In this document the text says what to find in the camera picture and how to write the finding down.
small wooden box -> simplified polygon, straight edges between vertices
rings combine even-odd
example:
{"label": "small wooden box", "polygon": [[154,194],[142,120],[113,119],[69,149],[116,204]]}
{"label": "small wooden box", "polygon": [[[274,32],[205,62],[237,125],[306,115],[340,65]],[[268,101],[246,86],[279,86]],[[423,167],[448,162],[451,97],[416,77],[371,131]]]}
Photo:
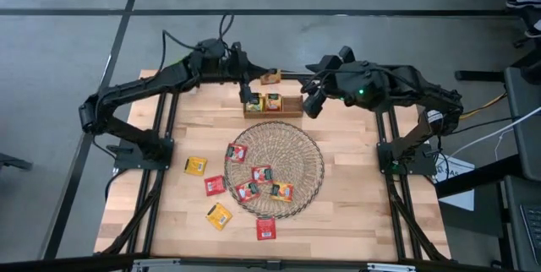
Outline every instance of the small wooden box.
{"label": "small wooden box", "polygon": [[284,95],[281,98],[280,112],[246,112],[246,105],[243,106],[243,109],[246,119],[303,117],[303,97],[301,95]]}

wooden tabletop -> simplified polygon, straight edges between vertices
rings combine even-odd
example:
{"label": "wooden tabletop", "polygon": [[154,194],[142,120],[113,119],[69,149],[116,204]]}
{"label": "wooden tabletop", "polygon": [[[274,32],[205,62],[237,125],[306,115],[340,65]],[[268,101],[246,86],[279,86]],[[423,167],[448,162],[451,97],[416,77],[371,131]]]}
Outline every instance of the wooden tabletop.
{"label": "wooden tabletop", "polygon": [[[141,77],[155,72],[143,70]],[[282,95],[298,95],[300,89],[297,81],[267,86],[254,81],[250,86],[252,91]],[[157,96],[135,102],[128,122],[151,128],[156,104]],[[415,107],[396,109],[402,135],[417,124],[417,115]],[[166,121],[165,112],[161,132]],[[181,94],[172,133],[172,165],[165,176],[151,253],[171,257],[396,260],[385,180],[375,151],[375,115],[357,107],[346,108],[341,101],[327,100],[317,119],[282,119],[316,141],[324,157],[325,178],[307,209],[276,221],[276,240],[257,240],[255,216],[244,211],[229,192],[206,197],[203,179],[224,173],[227,144],[244,129],[263,121],[268,120],[243,118],[238,85],[204,84],[196,93]],[[388,127],[386,132],[391,139]],[[204,176],[183,172],[191,155],[208,159]],[[141,170],[127,171],[112,184],[96,251],[108,247],[133,215],[141,174]],[[449,257],[434,187],[421,176],[410,176],[409,182],[417,222]],[[233,214],[223,231],[205,218],[216,202]],[[142,248],[145,228],[146,220],[140,227],[136,250]],[[402,232],[411,257],[403,221]]]}

gray floor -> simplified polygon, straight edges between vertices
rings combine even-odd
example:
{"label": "gray floor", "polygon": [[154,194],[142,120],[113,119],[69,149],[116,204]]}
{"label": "gray floor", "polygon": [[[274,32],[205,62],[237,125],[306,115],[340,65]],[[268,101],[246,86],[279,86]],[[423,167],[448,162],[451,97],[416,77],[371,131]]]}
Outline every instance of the gray floor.
{"label": "gray floor", "polygon": [[[0,8],[123,8],[126,0],[0,0]],[[500,9],[505,0],[136,0],[136,8],[358,8]],[[195,43],[216,36],[219,17],[135,17],[112,78],[135,79],[156,68],[161,29]],[[119,23],[118,17],[0,17],[0,152],[34,162],[34,170],[0,173],[0,261],[35,259],[66,179],[80,128],[77,106],[96,90]],[[301,70],[343,45],[358,58],[417,67],[424,77],[463,94],[467,110],[504,91],[501,84],[464,83],[453,71],[501,70],[527,52],[511,42],[522,36],[514,19],[237,17],[227,41],[241,41],[250,60],[269,67]],[[169,46],[168,61],[187,51]],[[126,118],[128,108],[117,115]],[[508,117],[507,103],[468,118],[466,127]],[[498,125],[444,139],[446,152]],[[100,138],[106,144],[112,139]],[[482,166],[495,159],[496,139],[459,154]],[[509,134],[500,158],[516,152]],[[112,160],[91,150],[59,256],[91,254],[103,211],[103,189]],[[453,258],[487,265],[498,258],[495,237],[446,227]]]}

round wire basket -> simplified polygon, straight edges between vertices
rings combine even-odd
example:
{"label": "round wire basket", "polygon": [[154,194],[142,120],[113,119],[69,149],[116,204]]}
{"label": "round wire basket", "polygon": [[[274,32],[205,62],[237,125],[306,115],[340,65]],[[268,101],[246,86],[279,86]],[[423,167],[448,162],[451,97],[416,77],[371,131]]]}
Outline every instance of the round wire basket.
{"label": "round wire basket", "polygon": [[[243,208],[259,217],[286,218],[305,209],[320,190],[325,168],[315,142],[300,128],[272,121],[242,132],[234,144],[248,146],[243,163],[226,160],[225,180],[229,192]],[[252,179],[252,166],[270,165],[274,182],[293,185],[292,201],[271,198],[271,183],[260,183],[260,196],[241,202],[235,187]]]}

white cable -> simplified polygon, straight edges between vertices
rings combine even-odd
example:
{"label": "white cable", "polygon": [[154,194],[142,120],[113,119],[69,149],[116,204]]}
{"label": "white cable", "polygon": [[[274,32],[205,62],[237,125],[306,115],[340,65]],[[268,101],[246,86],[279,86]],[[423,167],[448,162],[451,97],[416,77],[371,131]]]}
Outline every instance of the white cable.
{"label": "white cable", "polygon": [[514,129],[513,128],[509,128],[507,129],[505,132],[501,133],[501,135],[498,137],[498,144],[496,145],[496,147],[494,148],[494,156],[496,156],[496,161],[498,161],[498,148],[500,147],[500,144],[501,144],[501,140],[504,138],[504,135],[506,133],[509,133],[509,132],[512,132]]}
{"label": "white cable", "polygon": [[504,128],[500,128],[500,129],[498,129],[497,131],[495,131],[495,132],[493,132],[493,133],[491,133],[491,134],[488,134],[488,135],[486,135],[486,136],[484,136],[484,137],[481,137],[481,138],[479,138],[479,139],[477,139],[477,140],[475,140],[475,141],[473,141],[473,142],[471,142],[471,143],[469,143],[469,144],[466,144],[466,145],[462,146],[460,149],[455,150],[455,152],[452,153],[452,154],[450,155],[450,157],[453,157],[454,155],[456,155],[456,154],[458,154],[459,152],[461,152],[461,151],[467,149],[468,147],[470,147],[470,146],[476,144],[477,142],[481,142],[481,141],[483,141],[483,140],[485,140],[485,139],[488,139],[488,138],[490,138],[490,137],[492,137],[492,136],[497,135],[498,133],[504,132],[504,131],[506,131],[507,129],[514,127],[514,126],[517,125],[518,123],[520,123],[520,122],[522,122],[522,121],[524,121],[524,120],[530,118],[531,116],[535,115],[535,114],[538,113],[539,111],[541,111],[541,107],[536,108],[533,112],[530,112],[530,113],[527,114],[526,116],[524,116],[524,117],[522,117],[522,118],[516,120],[515,122],[513,122],[513,123],[507,125],[507,126],[504,127]]}

